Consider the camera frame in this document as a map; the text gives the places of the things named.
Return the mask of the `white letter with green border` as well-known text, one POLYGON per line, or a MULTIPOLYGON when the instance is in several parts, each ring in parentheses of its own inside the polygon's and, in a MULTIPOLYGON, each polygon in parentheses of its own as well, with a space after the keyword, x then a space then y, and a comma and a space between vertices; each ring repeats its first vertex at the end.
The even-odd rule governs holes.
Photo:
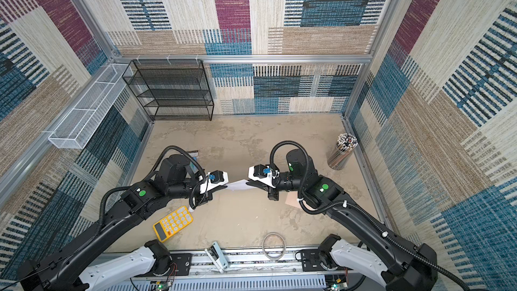
POLYGON ((248 180, 239 180, 232 183, 226 183, 226 187, 230 191, 244 191, 254 189, 253 186, 248 185, 248 180))

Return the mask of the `pink envelope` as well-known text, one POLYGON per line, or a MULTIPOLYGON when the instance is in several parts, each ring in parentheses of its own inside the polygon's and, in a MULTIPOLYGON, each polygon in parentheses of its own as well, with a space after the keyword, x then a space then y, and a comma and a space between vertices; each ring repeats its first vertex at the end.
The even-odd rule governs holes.
POLYGON ((298 201, 298 193, 295 191, 288 192, 287 197, 285 199, 285 204, 301 210, 301 206, 298 201))

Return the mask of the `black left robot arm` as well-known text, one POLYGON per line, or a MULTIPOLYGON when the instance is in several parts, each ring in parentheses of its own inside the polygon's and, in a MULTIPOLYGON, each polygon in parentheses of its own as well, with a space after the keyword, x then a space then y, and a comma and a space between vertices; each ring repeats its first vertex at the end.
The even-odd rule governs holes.
POLYGON ((78 237, 40 261, 25 261, 18 270, 18 283, 23 290, 105 290, 143 274, 166 276, 173 262, 162 237, 103 264, 93 261, 170 201, 187 199, 194 210, 228 182, 226 172, 205 172, 189 153, 170 145, 144 179, 106 192, 98 220, 78 237))

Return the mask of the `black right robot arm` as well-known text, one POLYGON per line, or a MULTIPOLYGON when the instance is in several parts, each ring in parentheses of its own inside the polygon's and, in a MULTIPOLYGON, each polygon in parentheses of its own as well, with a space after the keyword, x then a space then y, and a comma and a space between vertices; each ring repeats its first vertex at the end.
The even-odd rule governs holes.
POLYGON ((319 248, 323 267, 352 269, 386 290, 431 290, 443 275, 463 290, 469 286, 438 265, 437 254, 401 237, 359 206, 343 187, 320 175, 306 149, 295 141, 276 144, 266 165, 249 168, 251 187, 276 201, 281 191, 296 192, 297 202, 310 215, 326 215, 346 227, 366 249, 329 235, 319 248))

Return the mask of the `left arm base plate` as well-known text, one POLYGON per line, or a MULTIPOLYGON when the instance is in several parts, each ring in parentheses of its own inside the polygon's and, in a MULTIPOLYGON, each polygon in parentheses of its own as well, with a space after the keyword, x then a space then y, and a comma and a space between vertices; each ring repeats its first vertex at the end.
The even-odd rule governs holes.
POLYGON ((171 253, 170 264, 164 277, 188 276, 191 270, 192 258, 192 253, 171 253))

